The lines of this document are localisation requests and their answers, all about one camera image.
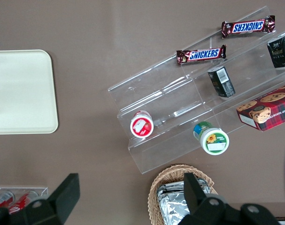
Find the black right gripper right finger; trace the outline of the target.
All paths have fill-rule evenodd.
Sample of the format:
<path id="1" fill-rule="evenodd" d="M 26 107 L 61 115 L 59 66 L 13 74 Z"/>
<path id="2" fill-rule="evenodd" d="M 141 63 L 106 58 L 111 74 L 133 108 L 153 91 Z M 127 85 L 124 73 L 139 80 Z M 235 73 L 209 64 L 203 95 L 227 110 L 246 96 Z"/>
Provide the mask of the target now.
<path id="1" fill-rule="evenodd" d="M 265 207 L 246 203 L 239 210 L 218 195 L 206 195 L 192 173 L 184 174 L 184 197 L 190 213 L 180 225 L 276 225 L 277 219 Z"/>

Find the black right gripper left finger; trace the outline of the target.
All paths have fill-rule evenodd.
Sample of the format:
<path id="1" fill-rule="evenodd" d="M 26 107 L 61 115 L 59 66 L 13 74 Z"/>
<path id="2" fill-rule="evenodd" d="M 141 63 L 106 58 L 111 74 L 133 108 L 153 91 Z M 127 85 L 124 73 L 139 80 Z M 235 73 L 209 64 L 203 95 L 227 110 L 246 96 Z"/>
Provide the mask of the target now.
<path id="1" fill-rule="evenodd" d="M 0 208 L 0 225 L 63 225 L 79 198 L 79 174 L 71 173 L 47 199 L 37 199 L 11 215 Z"/>

